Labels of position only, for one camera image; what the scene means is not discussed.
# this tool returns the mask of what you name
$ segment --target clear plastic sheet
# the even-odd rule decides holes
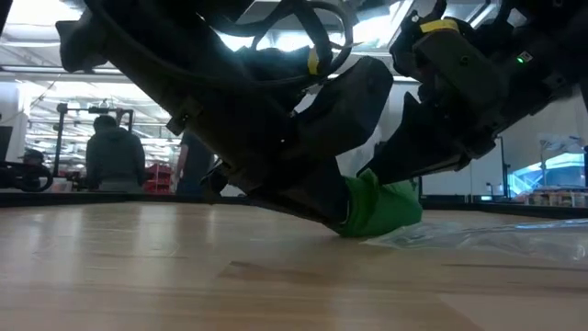
[[[457,222],[418,223],[365,244],[395,249],[490,250],[588,263],[588,219],[477,227]]]

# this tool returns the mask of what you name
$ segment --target gray hoodie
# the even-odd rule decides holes
[[[122,128],[98,131],[88,141],[85,153],[88,187],[105,181],[145,180],[145,152],[141,140]]]

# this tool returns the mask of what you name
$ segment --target metal frame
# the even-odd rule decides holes
[[[132,122],[134,119],[135,111],[132,109],[122,109],[122,108],[68,108],[67,104],[61,103],[57,105],[57,112],[59,113],[59,124],[57,127],[57,143],[55,146],[55,160],[53,165],[53,176],[57,177],[59,175],[59,161],[60,155],[62,153],[62,138],[63,138],[63,125],[65,123],[65,115],[70,111],[87,111],[90,114],[98,114],[98,115],[106,115],[109,112],[114,112],[117,114],[117,124],[120,125],[122,121],[122,117],[125,114],[129,114],[129,132],[132,132]]]

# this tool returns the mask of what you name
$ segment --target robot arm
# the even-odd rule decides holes
[[[393,77],[364,57],[327,80],[353,45],[348,10],[282,0],[262,21],[233,23],[252,2],[86,0],[79,21],[57,24],[62,65],[71,72],[106,61],[117,66],[170,113],[172,132],[193,131],[219,156],[206,180],[214,191],[231,183],[270,208],[344,222],[349,193],[335,157],[371,135]],[[390,52],[400,74],[422,83],[421,103],[406,97],[401,127],[367,165],[380,183],[460,169],[488,153],[497,133],[578,82],[584,50],[572,46],[584,29],[576,24],[586,20],[584,1],[505,3],[493,23],[475,30],[439,21],[445,1],[428,17],[414,12],[404,20]],[[317,8],[340,18],[345,45],[328,40]],[[531,24],[509,28],[511,8],[534,17]],[[545,28],[546,12],[557,15]],[[297,16],[314,48],[233,52],[215,32],[251,36],[256,45],[288,15]],[[332,48],[340,49],[336,57]],[[323,84],[313,104],[293,112],[313,84]]]

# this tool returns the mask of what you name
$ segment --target black cable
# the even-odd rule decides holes
[[[318,75],[296,76],[263,82],[250,81],[246,82],[246,84],[243,81],[228,81],[224,79],[219,79],[217,77],[193,74],[184,68],[176,66],[173,63],[169,63],[162,60],[148,48],[146,48],[138,41],[136,41],[131,35],[129,35],[127,31],[121,28],[117,24],[117,22],[108,14],[108,12],[102,7],[99,0],[86,0],[86,4],[92,12],[93,16],[103,23],[104,28],[110,30],[113,38],[120,38],[121,41],[125,42],[129,47],[134,48],[135,51],[142,53],[147,60],[149,60],[153,64],[161,65],[166,71],[175,75],[176,78],[185,80],[189,83],[196,83],[208,87],[232,89],[234,91],[243,91],[244,93],[249,93],[251,91],[268,91],[292,86],[309,86],[318,81],[323,80],[323,78],[325,78],[329,74],[332,74],[345,62],[346,58],[351,53],[351,47],[343,49],[339,56],[337,56],[331,63],[329,69],[321,72]],[[350,45],[353,43],[353,26],[351,25],[351,19],[343,9],[332,4],[318,1],[309,1],[308,4],[312,8],[328,10],[339,16],[344,26],[345,45]]]

